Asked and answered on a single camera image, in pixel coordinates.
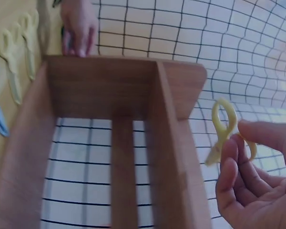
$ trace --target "black grid lines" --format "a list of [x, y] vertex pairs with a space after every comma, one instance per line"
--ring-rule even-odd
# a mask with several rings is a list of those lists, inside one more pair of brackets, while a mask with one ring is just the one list
[[[134, 122], [139, 228], [153, 228], [145, 135]], [[45, 178], [44, 229], [110, 228], [111, 121], [59, 119]]]
[[92, 2], [102, 8], [100, 54], [199, 62], [201, 98], [286, 108], [286, 2]]

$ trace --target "finger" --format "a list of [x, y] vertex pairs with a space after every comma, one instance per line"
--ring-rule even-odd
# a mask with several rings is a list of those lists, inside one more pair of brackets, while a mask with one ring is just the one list
[[253, 165], [255, 170], [257, 171], [259, 177], [263, 179], [268, 185], [272, 188], [275, 188], [281, 184], [281, 182], [286, 179], [286, 177], [279, 177], [279, 176], [271, 176], [266, 171], [256, 167]]
[[256, 197], [260, 197], [265, 193], [270, 192], [272, 187], [260, 178], [252, 162], [249, 161], [242, 137], [238, 135], [234, 136], [234, 139], [238, 147], [238, 169], [247, 189]]
[[89, 29], [82, 27], [74, 31], [75, 33], [75, 53], [80, 57], [85, 57], [87, 52]]
[[[232, 158], [236, 163], [238, 161], [238, 148], [234, 138], [235, 135], [231, 136], [231, 138], [223, 145], [221, 165], [226, 161], [227, 158]], [[240, 173], [237, 173], [234, 184], [234, 193], [237, 201], [243, 206], [247, 206], [248, 204], [257, 200], [257, 197], [246, 188]]]
[[94, 29], [90, 28], [89, 29], [89, 35], [88, 35], [88, 43], [87, 43], [87, 51], [86, 51], [86, 55], [90, 55], [91, 52], [91, 48], [93, 47], [93, 42], [94, 42]]
[[235, 228], [244, 207], [237, 202], [233, 186], [237, 177], [237, 164], [227, 158], [222, 164], [221, 173], [216, 183], [216, 199], [219, 213]]
[[238, 123], [240, 134], [250, 142], [255, 142], [270, 148], [283, 151], [286, 138], [286, 124], [269, 122], [248, 122], [241, 120]]
[[63, 38], [62, 38], [62, 54], [63, 55], [69, 54], [70, 42], [71, 42], [71, 33], [65, 29], [63, 32]]

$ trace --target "scissors handle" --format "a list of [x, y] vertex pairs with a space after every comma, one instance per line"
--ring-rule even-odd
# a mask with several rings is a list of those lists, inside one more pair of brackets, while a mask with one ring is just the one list
[[[224, 109], [228, 115], [228, 120], [229, 120], [228, 127], [225, 127], [219, 118], [218, 110], [219, 110], [220, 105], [224, 107]], [[219, 139], [220, 138], [227, 139], [228, 136], [233, 131], [233, 129], [235, 128], [236, 123], [237, 123], [236, 112], [235, 112], [233, 106], [224, 98], [220, 98], [215, 102], [215, 104], [212, 108], [212, 121], [213, 121], [215, 130], [217, 132]]]
[[22, 35], [27, 42], [30, 49], [33, 49], [33, 35], [37, 32], [37, 27], [39, 24], [39, 14], [37, 10], [34, 10], [32, 15], [29, 13], [24, 13], [20, 17], [20, 25], [22, 28]]
[[18, 23], [14, 23], [11, 30], [3, 29], [0, 33], [0, 56], [9, 61], [13, 58], [15, 48], [21, 42], [21, 27]]

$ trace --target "wood grain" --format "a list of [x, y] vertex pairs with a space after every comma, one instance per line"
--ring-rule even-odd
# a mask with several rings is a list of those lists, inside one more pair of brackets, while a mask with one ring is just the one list
[[131, 117], [112, 120], [111, 218], [112, 229], [138, 228]]
[[206, 81], [206, 70], [200, 64], [163, 62], [178, 119], [189, 118]]
[[126, 58], [49, 56], [55, 113], [61, 117], [146, 117], [156, 64]]
[[[146, 121], [155, 225], [160, 229], [210, 228], [210, 215], [200, 165], [195, 160], [193, 137], [183, 123], [179, 128], [166, 72], [164, 64], [158, 62], [158, 77], [153, 85]], [[199, 216], [204, 213], [205, 216], [200, 219]]]
[[158, 66], [161, 69], [153, 83], [145, 122], [154, 223], [160, 229], [185, 229], [182, 183], [176, 160], [178, 143], [174, 136], [177, 119], [162, 63]]
[[7, 141], [0, 169], [0, 229], [37, 229], [56, 117], [46, 65], [26, 94]]
[[184, 208], [187, 217], [193, 219], [194, 228], [211, 229], [211, 215], [204, 180], [188, 120], [178, 121], [177, 134], [181, 146], [179, 160], [183, 165], [181, 179], [183, 181]]

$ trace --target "fingernail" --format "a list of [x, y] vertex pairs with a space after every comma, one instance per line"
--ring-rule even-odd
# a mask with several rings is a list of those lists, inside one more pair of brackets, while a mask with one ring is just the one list
[[80, 57], [85, 57], [86, 56], [86, 52], [83, 49], [81, 49], [80, 53], [79, 53], [79, 56]]

